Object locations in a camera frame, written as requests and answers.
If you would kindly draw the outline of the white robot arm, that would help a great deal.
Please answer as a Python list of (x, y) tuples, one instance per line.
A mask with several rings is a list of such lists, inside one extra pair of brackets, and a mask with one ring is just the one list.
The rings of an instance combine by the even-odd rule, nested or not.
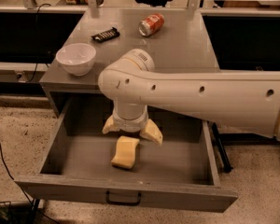
[(100, 73), (98, 86), (114, 102), (104, 133), (139, 132), (161, 143), (148, 120), (153, 106), (280, 141), (280, 72), (156, 73), (149, 54), (132, 49)]

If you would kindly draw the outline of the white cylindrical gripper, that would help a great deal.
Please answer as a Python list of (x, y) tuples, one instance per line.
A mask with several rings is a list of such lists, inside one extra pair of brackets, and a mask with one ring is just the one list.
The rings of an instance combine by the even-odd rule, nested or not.
[(161, 146), (163, 135), (152, 119), (148, 118), (146, 105), (115, 105), (102, 129), (103, 134), (118, 132), (140, 132), (140, 136)]

